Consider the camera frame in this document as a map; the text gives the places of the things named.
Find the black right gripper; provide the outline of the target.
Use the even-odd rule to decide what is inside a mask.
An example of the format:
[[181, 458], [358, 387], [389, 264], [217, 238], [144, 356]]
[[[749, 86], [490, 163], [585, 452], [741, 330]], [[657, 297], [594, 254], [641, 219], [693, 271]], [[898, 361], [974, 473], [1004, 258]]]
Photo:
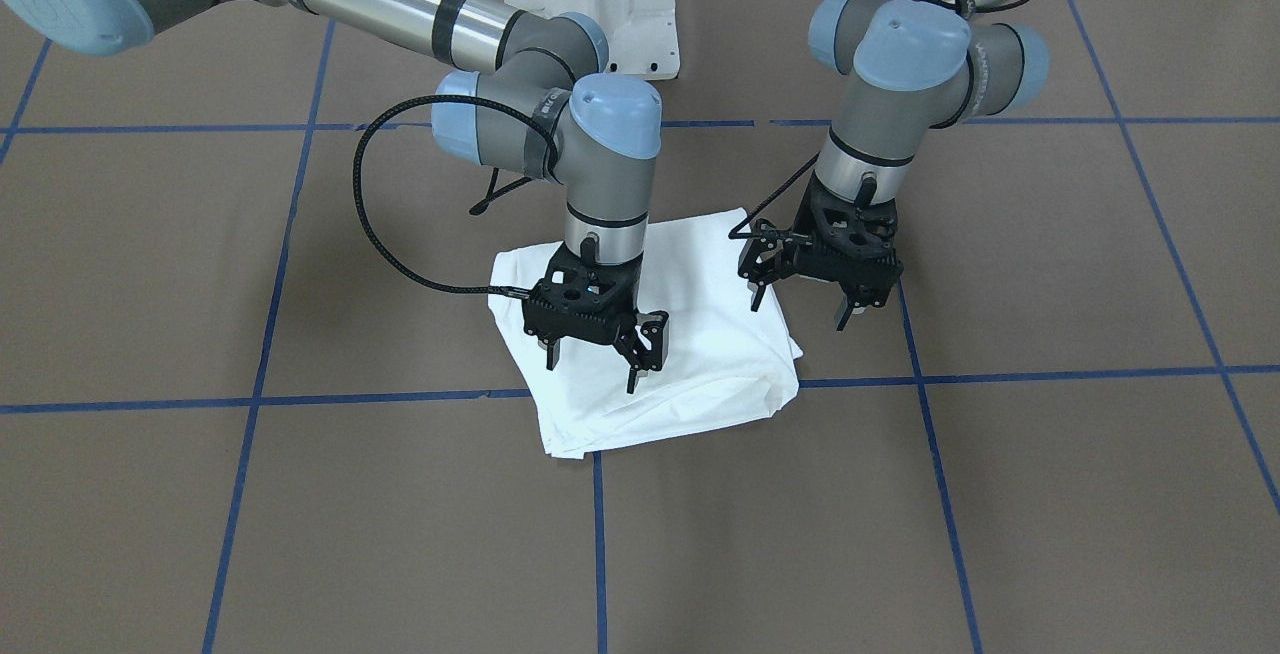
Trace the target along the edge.
[[637, 312], [641, 267], [641, 256], [622, 265], [599, 265], [580, 259], [567, 244], [556, 248], [545, 275], [522, 302], [524, 330], [540, 339], [547, 371], [559, 363], [563, 338], [614, 346], [628, 362], [628, 395], [644, 372], [663, 370], [669, 314], [664, 308]]

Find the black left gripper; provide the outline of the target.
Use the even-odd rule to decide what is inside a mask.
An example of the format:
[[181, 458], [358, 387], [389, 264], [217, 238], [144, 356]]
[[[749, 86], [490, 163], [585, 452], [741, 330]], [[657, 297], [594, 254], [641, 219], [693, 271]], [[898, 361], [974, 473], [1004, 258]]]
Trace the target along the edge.
[[[812, 175], [792, 230], [804, 241], [794, 253], [800, 276], [836, 282], [842, 298], [835, 312], [835, 330], [844, 331], [863, 308], [881, 308], [888, 302], [904, 266], [893, 248], [899, 218], [895, 200], [873, 203], [878, 193], [874, 177], [865, 175], [851, 200], [838, 197]], [[758, 312], [771, 285], [771, 274], [750, 276], [750, 311]]]

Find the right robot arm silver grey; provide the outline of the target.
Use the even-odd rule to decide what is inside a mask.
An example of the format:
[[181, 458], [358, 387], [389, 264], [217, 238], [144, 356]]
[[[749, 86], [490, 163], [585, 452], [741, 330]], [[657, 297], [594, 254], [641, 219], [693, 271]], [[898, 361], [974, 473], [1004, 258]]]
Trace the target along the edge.
[[69, 51], [113, 56], [232, 1], [329, 17], [451, 67], [433, 95], [380, 113], [352, 163], [355, 207], [383, 259], [364, 200], [364, 157], [394, 116], [430, 108], [436, 145], [454, 157], [513, 171], [521, 183], [564, 189], [564, 235], [530, 289], [484, 285], [521, 299], [524, 330], [559, 360], [562, 340], [617, 349], [628, 390], [664, 367], [664, 311], [637, 307], [652, 186], [660, 152], [654, 86], [607, 69], [604, 31], [584, 13], [544, 19], [494, 0], [3, 0], [32, 29]]

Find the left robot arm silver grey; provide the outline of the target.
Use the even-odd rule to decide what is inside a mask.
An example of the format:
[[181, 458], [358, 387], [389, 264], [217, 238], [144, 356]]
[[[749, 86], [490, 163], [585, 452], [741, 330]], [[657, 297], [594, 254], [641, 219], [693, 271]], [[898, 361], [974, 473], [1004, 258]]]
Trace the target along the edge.
[[902, 274], [896, 198], [928, 131], [1024, 106], [1043, 88], [1050, 52], [1034, 29], [982, 24], [1029, 0], [824, 0], [813, 58], [847, 79], [791, 227], [750, 212], [739, 275], [758, 308], [774, 282], [836, 282], [836, 329], [882, 307]]

